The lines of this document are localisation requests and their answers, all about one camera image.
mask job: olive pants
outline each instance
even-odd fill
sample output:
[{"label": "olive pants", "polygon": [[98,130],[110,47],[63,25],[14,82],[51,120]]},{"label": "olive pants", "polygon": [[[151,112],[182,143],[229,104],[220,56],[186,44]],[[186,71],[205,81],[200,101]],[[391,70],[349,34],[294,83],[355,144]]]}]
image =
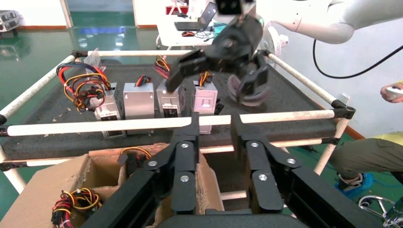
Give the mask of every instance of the olive pants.
[{"label": "olive pants", "polygon": [[329,162],[345,179],[375,171],[403,172],[403,146],[383,139],[361,139],[337,146]]}]

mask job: blue shoe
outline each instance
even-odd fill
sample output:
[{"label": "blue shoe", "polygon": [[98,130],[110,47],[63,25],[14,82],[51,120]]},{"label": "blue shoe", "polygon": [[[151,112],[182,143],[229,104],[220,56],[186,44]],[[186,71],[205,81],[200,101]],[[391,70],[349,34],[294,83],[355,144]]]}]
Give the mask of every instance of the blue shoe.
[{"label": "blue shoe", "polygon": [[347,183],[339,174],[339,182],[335,184],[335,187],[341,191],[345,196],[352,199],[361,193],[368,190],[373,182],[374,179],[372,174],[370,173],[362,173],[359,176],[359,179],[350,183]]}]

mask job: silver power supply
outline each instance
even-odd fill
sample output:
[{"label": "silver power supply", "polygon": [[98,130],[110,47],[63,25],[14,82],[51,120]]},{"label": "silver power supply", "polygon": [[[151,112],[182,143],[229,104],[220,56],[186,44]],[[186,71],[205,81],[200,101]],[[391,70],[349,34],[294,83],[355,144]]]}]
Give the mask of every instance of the silver power supply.
[{"label": "silver power supply", "polygon": [[[95,109],[95,118],[99,121],[121,120],[119,108],[116,104],[116,83],[111,83],[111,90],[105,90],[104,103]],[[89,100],[92,106],[97,106],[102,102],[102,99],[93,97]],[[115,138],[119,136],[126,136],[125,131],[108,131],[102,132],[105,138]]]},{"label": "silver power supply", "polygon": [[[125,83],[123,88],[123,103],[126,120],[154,119],[154,86],[146,83],[135,86],[136,83]],[[152,130],[128,130],[127,134],[148,134]]]},{"label": "silver power supply", "polygon": [[185,117],[188,115],[186,91],[183,84],[180,85],[175,91],[168,93],[165,86],[166,80],[164,79],[157,88],[158,105],[161,117]]},{"label": "silver power supply", "polygon": [[[204,83],[199,86],[198,81],[193,81],[195,87],[193,111],[200,115],[214,115],[215,105],[217,103],[217,88],[214,84]],[[200,126],[200,134],[211,134],[210,126]]]}]

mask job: white controller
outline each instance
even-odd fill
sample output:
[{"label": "white controller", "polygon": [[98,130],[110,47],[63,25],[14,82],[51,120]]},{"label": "white controller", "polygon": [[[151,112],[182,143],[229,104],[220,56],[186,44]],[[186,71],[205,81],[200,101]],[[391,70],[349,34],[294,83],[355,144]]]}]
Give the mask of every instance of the white controller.
[{"label": "white controller", "polygon": [[403,89],[399,89],[396,87],[388,87],[386,88],[386,92],[389,95],[388,97],[389,100],[394,100],[396,98],[403,96]]}]

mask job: person's hand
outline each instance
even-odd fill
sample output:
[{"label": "person's hand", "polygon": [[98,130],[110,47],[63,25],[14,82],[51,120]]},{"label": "person's hand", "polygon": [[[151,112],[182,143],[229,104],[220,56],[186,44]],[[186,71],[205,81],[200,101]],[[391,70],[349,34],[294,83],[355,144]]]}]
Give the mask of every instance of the person's hand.
[{"label": "person's hand", "polygon": [[389,99],[389,94],[386,91],[386,89],[389,88],[389,87],[396,87],[396,88],[399,88],[399,89],[403,90],[403,83],[396,83],[396,84],[386,85],[386,86],[382,87],[382,89],[381,89],[381,96],[385,101],[390,102],[390,103],[403,102],[403,96],[398,97],[398,98],[393,99],[393,100]]}]

